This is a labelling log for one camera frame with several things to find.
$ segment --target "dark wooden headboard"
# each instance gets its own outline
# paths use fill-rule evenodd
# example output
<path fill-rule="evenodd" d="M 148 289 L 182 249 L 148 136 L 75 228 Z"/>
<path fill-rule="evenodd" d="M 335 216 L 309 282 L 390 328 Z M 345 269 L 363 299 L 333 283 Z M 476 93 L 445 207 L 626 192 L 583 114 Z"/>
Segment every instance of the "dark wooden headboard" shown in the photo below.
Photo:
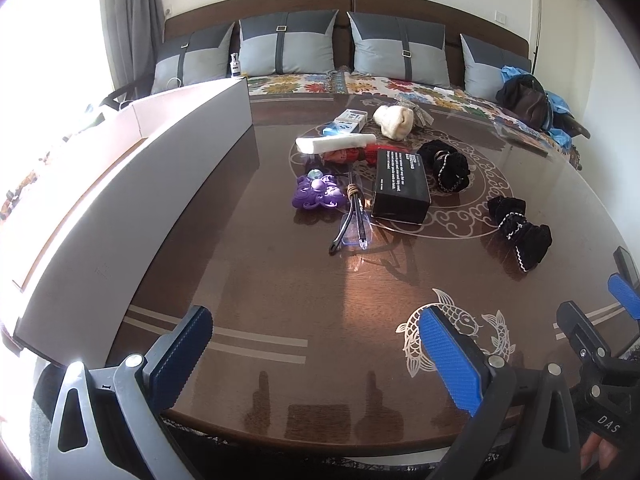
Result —
<path fill-rule="evenodd" d="M 478 16 L 429 0 L 353 0 L 353 10 L 443 23 L 449 80 L 452 85 L 462 88 L 465 85 L 465 63 L 460 34 L 468 34 L 529 58 L 529 43 L 524 38 Z"/>
<path fill-rule="evenodd" d="M 338 9 L 334 26 L 334 65 L 353 66 L 353 40 L 347 10 L 351 0 L 225 0 L 189 10 L 164 23 L 164 38 L 171 39 L 217 23 L 236 22 L 231 36 L 231 52 L 240 49 L 238 20 L 271 12 Z"/>

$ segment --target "small black cardboard box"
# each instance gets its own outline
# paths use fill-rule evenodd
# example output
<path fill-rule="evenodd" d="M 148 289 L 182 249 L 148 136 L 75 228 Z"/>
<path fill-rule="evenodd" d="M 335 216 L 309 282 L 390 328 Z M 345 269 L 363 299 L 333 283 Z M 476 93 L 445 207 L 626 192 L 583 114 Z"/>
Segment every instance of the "small black cardboard box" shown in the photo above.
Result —
<path fill-rule="evenodd" d="M 430 204 L 420 155 L 379 148 L 371 216 L 422 224 Z"/>

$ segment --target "gray pillow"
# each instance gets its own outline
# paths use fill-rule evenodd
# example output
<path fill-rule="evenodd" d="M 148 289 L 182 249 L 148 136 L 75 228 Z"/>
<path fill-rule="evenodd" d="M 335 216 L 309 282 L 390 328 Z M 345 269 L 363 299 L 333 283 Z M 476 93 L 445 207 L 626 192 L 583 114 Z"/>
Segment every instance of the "gray pillow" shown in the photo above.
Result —
<path fill-rule="evenodd" d="M 462 39 L 465 58 L 465 92 L 495 103 L 495 95 L 502 88 L 503 66 L 514 66 L 531 72 L 531 61 L 491 43 L 476 40 L 466 34 Z"/>
<path fill-rule="evenodd" d="M 444 25 L 363 12 L 348 15 L 356 72 L 449 86 Z"/>
<path fill-rule="evenodd" d="M 226 77 L 233 23 L 165 41 L 158 52 L 152 94 Z"/>
<path fill-rule="evenodd" d="M 249 77 L 334 70 L 337 10 L 275 12 L 240 20 L 240 67 Z"/>

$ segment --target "glossy tabletop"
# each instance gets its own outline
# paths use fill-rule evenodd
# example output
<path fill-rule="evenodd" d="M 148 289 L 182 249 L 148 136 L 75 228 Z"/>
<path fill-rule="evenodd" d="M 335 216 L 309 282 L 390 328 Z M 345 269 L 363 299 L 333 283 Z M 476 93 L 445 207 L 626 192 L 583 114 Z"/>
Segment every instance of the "glossy tabletop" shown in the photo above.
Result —
<path fill-rule="evenodd" d="M 486 119 L 424 105 L 431 128 L 398 144 L 439 138 L 465 153 L 471 185 L 441 193 L 421 226 L 379 222 L 370 250 L 329 256 L 342 213 L 296 211 L 309 161 L 296 137 L 345 108 L 371 115 L 381 97 L 289 94 L 252 98 L 254 127 L 205 181 L 148 268 L 110 354 L 145 352 L 190 304 L 214 316 L 214 335 L 171 418 L 196 430 L 281 448 L 350 456 L 450 444 L 467 416 L 455 408 L 415 337 L 420 308 L 437 303 L 462 333 L 513 365 L 579 362 L 554 326 L 574 300 L 613 352 L 638 326 L 607 291 L 623 240 L 602 204 L 556 152 L 502 140 Z M 374 124 L 367 129 L 376 132 Z M 366 193 L 374 169 L 356 164 Z M 553 236 L 542 263 L 520 271 L 486 200 L 526 200 Z"/>

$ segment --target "blue cloth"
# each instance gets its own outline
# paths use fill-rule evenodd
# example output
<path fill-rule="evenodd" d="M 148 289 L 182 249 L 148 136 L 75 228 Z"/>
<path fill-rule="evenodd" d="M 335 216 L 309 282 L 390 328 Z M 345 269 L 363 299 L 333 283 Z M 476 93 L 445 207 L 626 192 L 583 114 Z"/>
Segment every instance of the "blue cloth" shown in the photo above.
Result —
<path fill-rule="evenodd" d="M 562 148 L 564 148 L 565 150 L 568 150 L 571 147 L 571 137 L 569 137 L 569 135 L 564 130 L 561 130 L 560 128 L 549 128 L 548 133 L 551 138 L 555 142 L 560 144 L 560 146 L 562 146 Z"/>
<path fill-rule="evenodd" d="M 569 110 L 569 105 L 559 95 L 554 94 L 553 92 L 547 91 L 546 96 L 549 98 L 549 102 L 551 102 L 551 107 L 553 108 L 555 113 L 557 114 L 571 113 L 571 110 Z"/>
<path fill-rule="evenodd" d="M 521 68 L 517 68 L 515 66 L 503 66 L 500 70 L 500 75 L 502 76 L 502 82 L 506 83 L 509 79 L 516 77 L 517 75 L 525 75 L 529 74 L 526 70 Z"/>

